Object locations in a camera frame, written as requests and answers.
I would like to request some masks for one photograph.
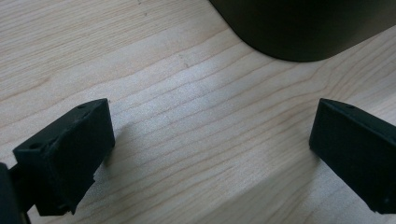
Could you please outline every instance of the screw hole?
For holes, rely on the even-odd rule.
[[[32,145],[29,146],[30,149],[35,149],[41,147],[41,143],[33,143]]]

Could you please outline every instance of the wood grain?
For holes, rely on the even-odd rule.
[[[0,2],[0,161],[106,97],[117,137],[74,216],[33,223],[395,223],[309,150],[321,97],[396,123],[396,28],[329,60],[251,49],[208,1]]]

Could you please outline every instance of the black plastic part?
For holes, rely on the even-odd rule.
[[[27,224],[30,223],[25,212],[18,205],[8,168],[0,162],[0,223]]]
[[[31,178],[23,174],[21,167],[18,164],[9,170],[9,174],[14,185],[14,190],[17,195],[21,211],[29,211],[29,209],[35,204]]]
[[[14,149],[16,179],[29,178],[28,188],[19,188],[19,194],[30,194],[21,206],[29,207],[33,199],[41,216],[74,214],[114,145],[107,99],[70,110]]]
[[[396,127],[321,99],[309,145],[375,212],[396,213]]]
[[[311,62],[396,24],[396,0],[210,0],[235,33],[272,57]]]

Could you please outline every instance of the table surface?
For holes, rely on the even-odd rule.
[[[395,223],[310,150],[319,98],[396,123],[396,28],[328,60],[243,43],[207,1],[2,1],[0,161],[108,98],[117,144],[77,212],[35,223]]]

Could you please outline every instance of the dark cylindrical object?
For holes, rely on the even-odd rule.
[[[396,0],[210,0],[251,47],[275,58],[332,57],[396,24]]]

